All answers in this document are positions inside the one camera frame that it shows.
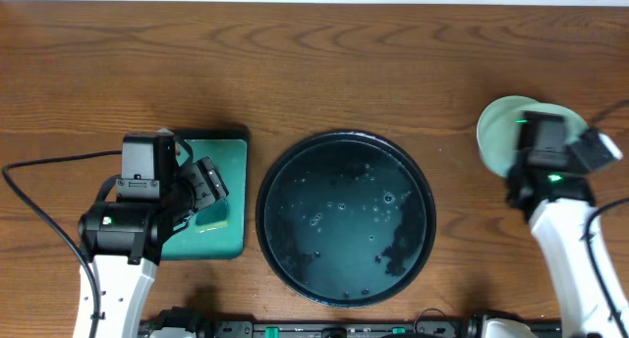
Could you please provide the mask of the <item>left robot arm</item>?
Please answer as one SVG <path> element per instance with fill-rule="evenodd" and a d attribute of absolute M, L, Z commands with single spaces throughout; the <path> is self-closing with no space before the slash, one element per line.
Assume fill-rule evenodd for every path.
<path fill-rule="evenodd" d="M 129 133 L 122 171 L 79 221 L 81 300 L 76 337 L 135 337 L 163 245 L 190 217 L 229 194 L 209 157 L 176 160 L 192 148 L 166 132 Z"/>

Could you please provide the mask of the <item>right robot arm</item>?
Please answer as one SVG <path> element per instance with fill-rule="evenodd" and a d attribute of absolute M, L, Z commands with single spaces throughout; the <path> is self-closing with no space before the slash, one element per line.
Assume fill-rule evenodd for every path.
<path fill-rule="evenodd" d="M 600 225 L 601 216 L 622 202 L 597 206 L 587 181 L 620 160 L 620 149 L 596 128 L 570 139 L 561 115 L 526 111 L 517 123 L 507 202 L 524 213 L 542 250 L 563 335 L 627 336 L 628 300 Z"/>

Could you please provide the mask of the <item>mint green plate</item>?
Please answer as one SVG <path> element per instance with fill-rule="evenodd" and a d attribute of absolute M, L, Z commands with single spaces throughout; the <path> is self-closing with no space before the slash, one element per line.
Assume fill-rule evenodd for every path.
<path fill-rule="evenodd" d="M 542 103 L 530 97 L 509 95 L 494 100 L 483 111 L 477 125 L 477 142 L 486 168 L 506 178 L 517 154 L 520 126 L 524 112 L 560 115 L 564 118 L 567 140 L 575 141 L 588 129 L 586 121 L 576 112 L 561 105 Z"/>

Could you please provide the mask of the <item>green scrubbing sponge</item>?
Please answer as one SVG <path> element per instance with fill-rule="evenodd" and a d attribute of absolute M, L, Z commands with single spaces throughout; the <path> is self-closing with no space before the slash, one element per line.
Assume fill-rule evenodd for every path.
<path fill-rule="evenodd" d="M 229 205 L 226 200 L 219 200 L 210 207 L 196 214 L 195 226 L 200 233 L 224 228 L 228 225 Z"/>

